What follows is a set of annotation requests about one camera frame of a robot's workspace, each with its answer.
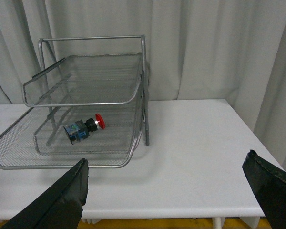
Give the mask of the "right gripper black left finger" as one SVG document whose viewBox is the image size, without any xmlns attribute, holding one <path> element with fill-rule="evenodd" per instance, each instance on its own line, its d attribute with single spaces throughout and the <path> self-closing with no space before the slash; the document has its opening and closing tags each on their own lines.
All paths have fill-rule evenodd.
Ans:
<svg viewBox="0 0 286 229">
<path fill-rule="evenodd" d="M 3 229 L 75 229 L 88 195 L 88 160 L 81 159 Z"/>
</svg>

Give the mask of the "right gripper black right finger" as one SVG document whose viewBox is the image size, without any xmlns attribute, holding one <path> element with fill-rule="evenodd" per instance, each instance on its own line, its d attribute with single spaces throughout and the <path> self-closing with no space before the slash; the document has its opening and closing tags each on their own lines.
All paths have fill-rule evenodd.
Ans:
<svg viewBox="0 0 286 229">
<path fill-rule="evenodd" d="M 250 150 L 242 169 L 269 224 L 286 229 L 286 172 Z"/>
</svg>

